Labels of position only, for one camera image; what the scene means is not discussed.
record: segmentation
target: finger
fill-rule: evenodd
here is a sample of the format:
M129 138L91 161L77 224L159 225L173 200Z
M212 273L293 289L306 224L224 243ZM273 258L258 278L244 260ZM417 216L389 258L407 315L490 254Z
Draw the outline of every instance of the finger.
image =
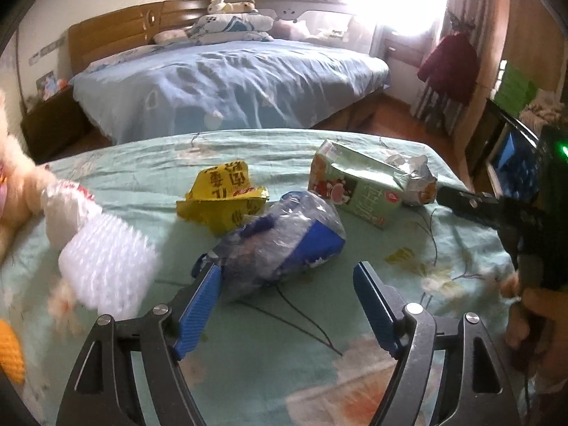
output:
M505 342L512 349L518 349L522 341L529 336L530 327L525 314L526 310L520 303L513 304L509 309Z
M568 294L544 289L527 289L523 293L525 307L552 321L568 315Z
M502 297L515 297L520 293L519 274L513 273L501 283Z
M561 329L555 330L552 343L541 360L539 373L552 381L561 381L568 378L568 338Z

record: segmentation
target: fluffy toy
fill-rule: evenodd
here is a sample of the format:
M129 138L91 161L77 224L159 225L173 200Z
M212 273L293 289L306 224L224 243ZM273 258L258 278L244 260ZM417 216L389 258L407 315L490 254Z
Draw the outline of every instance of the fluffy toy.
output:
M40 196L57 178L22 152L18 140L8 135L6 97L0 89L0 264L13 238L32 216L42 211Z
M211 4L207 7L209 14L241 14L251 13L255 10L255 1L240 1L238 3L227 3L225 0L211 0Z

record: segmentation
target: wooden cabinet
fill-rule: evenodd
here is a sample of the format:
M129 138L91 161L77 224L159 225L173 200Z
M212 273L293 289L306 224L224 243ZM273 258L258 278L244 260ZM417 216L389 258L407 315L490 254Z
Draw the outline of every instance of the wooden cabinet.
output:
M405 64L420 67L424 56L432 47L430 32L414 36L401 35L393 29L385 29L383 33L384 60L397 59Z
M70 86L28 112L21 126L36 163L49 161L92 129Z
M477 84L453 135L459 177L468 185L472 168L465 150L484 113L506 59L541 89L556 91L561 78L564 36L540 0L493 0Z

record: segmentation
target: wooden headboard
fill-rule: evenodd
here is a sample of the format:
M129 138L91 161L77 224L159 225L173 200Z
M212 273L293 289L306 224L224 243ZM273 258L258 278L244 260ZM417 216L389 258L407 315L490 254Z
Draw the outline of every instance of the wooden headboard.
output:
M147 3L87 19L69 28L73 75L93 61L142 47L157 33L190 27L207 14L211 0L168 0Z

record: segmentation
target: pillow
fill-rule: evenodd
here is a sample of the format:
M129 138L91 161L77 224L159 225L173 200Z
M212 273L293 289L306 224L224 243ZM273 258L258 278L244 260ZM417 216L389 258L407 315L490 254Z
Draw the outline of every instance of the pillow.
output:
M113 54L107 56L106 58L99 59L98 61L93 61L89 64L84 72L85 73L92 73L97 72L99 70L105 69L110 66L114 66L116 64L121 64L126 61L130 61L131 59L138 58L144 54L153 53L154 51L159 51L164 47L160 47L157 45L144 45L143 47L132 48L126 51L122 51L121 53Z
M279 19L274 21L271 30L268 34L274 38L280 38L290 41L303 41L309 36L311 36L308 27L306 26L306 21L285 21Z
M192 38L196 46L216 45L229 41L274 41L266 32L220 32L204 33Z
M170 31L163 31L154 35L154 43L156 45L169 45L176 41L187 39L187 33L183 29L173 29Z
M220 32L266 32L274 19L261 14L210 14L202 16L189 31L189 37Z

